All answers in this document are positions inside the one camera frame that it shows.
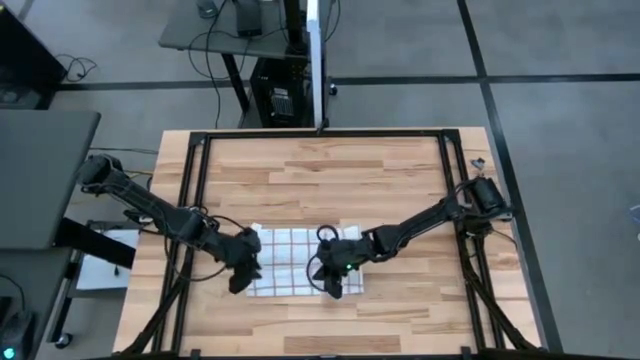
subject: checkered cloth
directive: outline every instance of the checkered cloth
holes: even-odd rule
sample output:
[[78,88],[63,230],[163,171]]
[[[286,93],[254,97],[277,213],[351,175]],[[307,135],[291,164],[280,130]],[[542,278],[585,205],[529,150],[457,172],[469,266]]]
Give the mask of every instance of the checkered cloth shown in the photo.
[[[262,279],[254,280],[247,288],[247,296],[300,296],[319,295],[320,291],[309,285],[307,280],[307,262],[318,247],[316,229],[262,229],[254,224],[258,232],[262,250],[258,262],[262,266]],[[360,238],[360,229],[351,226],[338,229],[341,239]],[[323,239],[330,239],[330,233],[321,233]],[[320,268],[320,261],[314,260],[309,270],[310,276]],[[322,289],[321,281],[314,281]],[[364,283],[360,271],[351,271],[343,278],[344,294],[364,292]]]

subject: wooden tabletop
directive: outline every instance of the wooden tabletop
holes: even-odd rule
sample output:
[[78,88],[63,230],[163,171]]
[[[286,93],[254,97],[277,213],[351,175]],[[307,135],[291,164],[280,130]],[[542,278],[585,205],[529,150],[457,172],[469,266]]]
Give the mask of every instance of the wooden tabletop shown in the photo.
[[[482,157],[485,175],[496,177],[484,128],[459,130],[465,158]],[[188,131],[164,133],[154,173],[152,191],[174,204],[188,138]],[[244,225],[367,229],[400,222],[446,192],[433,138],[229,139],[215,140],[211,151],[205,205],[211,213]],[[477,173],[468,170],[470,176]],[[508,224],[495,227],[511,234]],[[525,337],[539,344],[513,243],[490,235],[485,251],[498,303]],[[194,275],[215,272],[219,266],[209,255],[197,253]],[[114,350],[126,347],[153,314],[164,269],[162,239],[142,234]],[[337,301],[327,296],[232,295],[227,273],[194,283],[181,353],[199,348],[208,356],[443,354],[459,353],[461,346],[473,348],[450,224],[416,238],[395,259],[365,265],[363,273],[364,294]],[[488,317],[481,308],[491,346]],[[173,314],[168,319],[165,348]]]

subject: white stand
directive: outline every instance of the white stand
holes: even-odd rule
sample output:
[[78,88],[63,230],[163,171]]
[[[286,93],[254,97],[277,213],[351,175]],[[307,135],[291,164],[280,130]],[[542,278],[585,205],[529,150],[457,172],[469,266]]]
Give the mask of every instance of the white stand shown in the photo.
[[320,28],[319,0],[307,2],[307,31],[311,54],[311,88],[313,93],[313,123],[316,129],[322,126],[324,112],[324,89],[322,79],[322,29]]

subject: green led light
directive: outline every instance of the green led light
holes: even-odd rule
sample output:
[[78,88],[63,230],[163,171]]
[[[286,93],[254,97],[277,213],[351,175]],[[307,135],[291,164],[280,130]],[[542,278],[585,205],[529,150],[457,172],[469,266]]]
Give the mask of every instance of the green led light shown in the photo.
[[13,348],[8,348],[2,352],[2,355],[4,355],[5,359],[13,359],[16,356],[16,351]]

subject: wheel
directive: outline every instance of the wheel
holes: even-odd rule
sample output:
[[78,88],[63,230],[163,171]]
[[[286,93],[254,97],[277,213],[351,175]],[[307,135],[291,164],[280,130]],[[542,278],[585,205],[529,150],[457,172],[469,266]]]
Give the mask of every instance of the wheel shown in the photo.
[[60,335],[60,338],[58,338],[58,341],[56,341],[55,343],[56,349],[64,349],[69,346],[72,341],[73,335],[69,333],[62,333],[62,335]]

